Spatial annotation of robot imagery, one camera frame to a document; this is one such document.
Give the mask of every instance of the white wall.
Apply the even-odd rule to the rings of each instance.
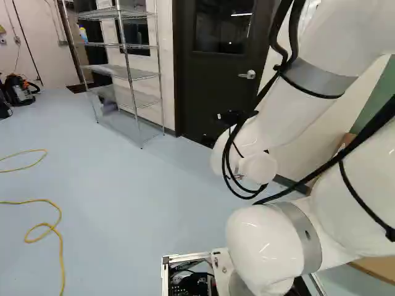
[[[287,29],[287,25],[282,26],[279,42],[290,51]],[[339,98],[300,137],[288,145],[270,149],[270,153],[278,161],[278,174],[299,181],[333,155],[341,137],[353,126],[370,97],[388,60],[389,55],[378,59],[344,96]],[[273,66],[280,62],[280,56],[269,50],[260,89],[273,76]]]
[[[111,0],[96,0],[98,8],[111,6]],[[175,129],[174,122],[174,78],[173,78],[173,20],[172,0],[157,0],[157,19],[159,30],[160,66],[162,71],[162,95],[164,103],[165,126]],[[154,12],[154,0],[146,0],[147,11]],[[155,19],[148,18],[149,44],[156,44]],[[102,21],[102,32],[105,42],[117,43],[117,33],[113,20]],[[147,71],[158,71],[157,52],[151,49],[151,56],[129,54],[130,67]],[[125,65],[125,56],[119,49],[107,49],[107,57],[110,64]],[[129,87],[128,82],[113,79],[115,84]],[[148,94],[159,95],[159,80],[150,78],[133,82],[133,88]],[[161,123],[160,105],[139,109],[140,116],[153,122]]]
[[[45,88],[62,88],[66,85],[78,84],[77,71],[75,70],[70,49],[68,46],[59,47],[57,35],[51,13],[44,0],[14,0],[21,19],[23,29],[38,71]],[[19,27],[17,16],[12,6],[11,0],[6,0],[10,12],[12,23],[17,35],[21,39],[20,56],[16,73],[23,74],[30,81],[36,79],[37,75],[31,61],[28,49],[23,39],[22,31]],[[53,0],[48,0],[54,13],[56,27],[61,34],[63,26],[56,17],[55,4]],[[18,47],[14,43],[14,34],[10,21],[6,14],[3,0],[0,1],[0,25],[6,31],[7,45],[0,45],[0,72],[9,74],[14,71],[15,60],[17,58]]]

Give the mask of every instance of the yellow extension cord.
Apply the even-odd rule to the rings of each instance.
[[[48,152],[45,149],[25,150],[25,151],[21,151],[21,152],[18,152],[18,153],[12,154],[12,155],[8,155],[6,157],[1,158],[0,162],[2,162],[3,160],[6,160],[8,158],[15,157],[17,155],[26,154],[26,153],[30,153],[30,152],[38,152],[38,151],[42,151],[42,152],[44,152],[44,154],[35,163],[33,163],[32,165],[23,166],[21,168],[14,168],[14,169],[11,169],[11,170],[2,170],[2,171],[0,171],[0,173],[10,173],[11,171],[20,171],[20,170],[26,170],[27,168],[31,168],[31,167],[35,166],[37,163],[39,163],[40,161],[42,161],[45,158],[45,156],[47,156]],[[62,219],[62,210],[59,208],[59,206],[57,206],[54,202],[51,202],[49,199],[31,199],[31,200],[26,200],[24,202],[9,202],[9,201],[1,202],[0,201],[0,204],[3,204],[3,205],[23,205],[23,204],[30,204],[32,202],[46,202],[46,203],[49,203],[50,205],[52,205],[53,207],[55,207],[59,211],[59,217],[58,217],[58,219],[57,219],[57,221],[55,222],[54,225],[51,225],[51,224],[49,224],[47,222],[35,225],[34,227],[30,228],[28,230],[28,232],[26,232],[26,234],[25,234],[25,242],[28,243],[28,244],[31,244],[31,243],[34,243],[34,242],[38,242],[41,239],[43,239],[44,237],[46,237],[51,231],[56,233],[56,235],[59,238],[59,243],[60,243],[60,246],[59,246],[59,262],[60,262],[60,270],[61,270],[61,273],[62,273],[62,287],[61,287],[61,290],[60,290],[60,296],[62,296],[63,295],[63,291],[64,291],[64,285],[65,285],[65,272],[64,272],[64,264],[63,264],[63,238],[62,238],[62,235],[60,234],[60,232],[58,230],[56,230],[56,226],[59,224],[60,220]],[[35,239],[29,239],[28,238],[29,234],[34,229],[42,227],[42,226],[45,226],[45,227],[48,228],[46,232],[44,232],[42,235],[40,235],[39,237],[37,237]]]

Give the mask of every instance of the shelf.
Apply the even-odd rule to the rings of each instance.
[[[143,19],[146,17],[155,17],[155,13],[146,12],[141,10],[134,10],[130,7],[121,7],[121,16],[123,19]],[[81,12],[77,15],[80,20],[105,20],[105,19],[117,19],[118,10],[115,6],[106,7],[97,10],[91,10],[87,12]]]
[[[100,125],[125,136],[127,139],[132,140],[135,143],[138,143],[139,130],[136,125],[136,118],[133,114],[123,111],[122,109],[118,110],[115,106],[111,109],[106,109],[106,111],[103,112],[103,105],[98,99],[98,96],[92,92],[89,93],[89,95],[91,96],[91,102]],[[157,126],[142,117],[138,117],[138,120],[140,135],[143,142],[162,134],[160,126]]]
[[[133,100],[131,99],[131,92],[128,88],[124,88],[117,84],[110,84],[100,86],[98,88],[91,88],[89,91],[105,98],[107,101],[116,102],[119,105],[125,105],[128,108],[133,109]],[[136,108],[148,107],[160,101],[156,96],[136,90],[133,90],[133,94],[135,95]]]
[[[108,48],[123,48],[122,43],[102,43],[102,42],[87,42],[87,43],[78,43],[78,45],[85,46],[96,46],[96,47],[108,47]],[[150,49],[156,48],[156,45],[148,45],[148,44],[126,44],[127,48],[130,49]]]
[[[85,65],[85,66],[81,66],[81,68],[88,69],[99,74],[113,76],[123,80],[128,80],[127,68],[123,66],[103,64],[103,65]],[[155,72],[143,71],[134,68],[130,68],[130,75],[133,81],[154,78],[159,76],[159,74]]]

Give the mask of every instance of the green wall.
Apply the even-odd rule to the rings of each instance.
[[[395,94],[395,55],[391,56],[365,107],[352,126],[350,133],[359,133],[393,94]]]

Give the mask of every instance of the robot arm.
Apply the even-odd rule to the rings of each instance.
[[[395,51],[392,0],[323,0],[301,39],[297,60],[281,74],[235,138],[234,173],[269,182],[276,160],[265,150],[298,137],[382,54]],[[354,189],[388,225],[395,227],[395,121],[343,160]],[[222,174],[224,132],[211,164]],[[395,254],[372,216],[353,198],[339,166],[326,171],[312,194],[292,203],[242,208],[227,224],[235,272],[256,296],[283,295],[293,278],[345,264],[362,256]]]
[[[390,6],[387,16],[385,6]],[[298,137],[379,56],[395,47],[395,42],[389,44],[390,35],[377,34],[378,29],[393,29],[391,8],[385,0],[364,1],[363,5],[358,0],[322,1],[302,35],[298,59],[259,104],[258,115],[237,134],[234,143],[244,158],[231,148],[234,172],[259,184],[275,176],[277,162],[264,151]],[[218,138],[212,153],[211,165],[218,175],[222,174],[222,151],[228,136],[225,131]]]

